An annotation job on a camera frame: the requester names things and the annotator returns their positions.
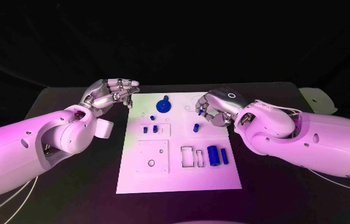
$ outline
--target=black background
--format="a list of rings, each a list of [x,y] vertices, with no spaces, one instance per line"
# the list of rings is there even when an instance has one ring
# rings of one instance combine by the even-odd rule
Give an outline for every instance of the black background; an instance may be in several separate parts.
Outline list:
[[[45,87],[118,77],[143,85],[291,81],[321,88],[350,115],[346,14],[325,0],[284,1],[7,0],[0,125],[23,119]]]

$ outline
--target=white robotic arm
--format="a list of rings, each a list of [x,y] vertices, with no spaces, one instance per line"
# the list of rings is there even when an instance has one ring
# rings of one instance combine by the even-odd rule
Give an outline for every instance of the white robotic arm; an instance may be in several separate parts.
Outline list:
[[[96,81],[81,103],[0,128],[0,194],[23,185],[63,159],[82,152],[94,136],[108,138],[112,122],[98,119],[115,102],[132,107],[138,82]]]
[[[219,112],[206,113],[209,105]],[[259,155],[275,156],[297,166],[350,177],[350,119],[301,112],[259,100],[248,103],[229,88],[212,90],[196,112],[220,127],[235,121],[235,132]]]

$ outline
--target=dark table surface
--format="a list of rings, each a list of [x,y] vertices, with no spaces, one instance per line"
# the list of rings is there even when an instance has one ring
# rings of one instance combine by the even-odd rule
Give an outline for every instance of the dark table surface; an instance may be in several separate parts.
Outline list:
[[[292,83],[226,84],[248,100],[311,112]],[[220,85],[141,86],[141,93],[206,92]],[[27,118],[78,103],[85,88],[42,91]],[[284,160],[256,155],[233,126],[228,128],[242,190],[115,194],[128,109],[115,104],[105,120],[109,139],[94,138],[88,149],[39,176],[29,200],[10,223],[176,223],[230,220],[243,223],[350,223],[350,190]],[[350,180],[330,177],[350,186]],[[17,210],[32,184],[0,209],[0,223]],[[0,196],[0,203],[13,191]]]

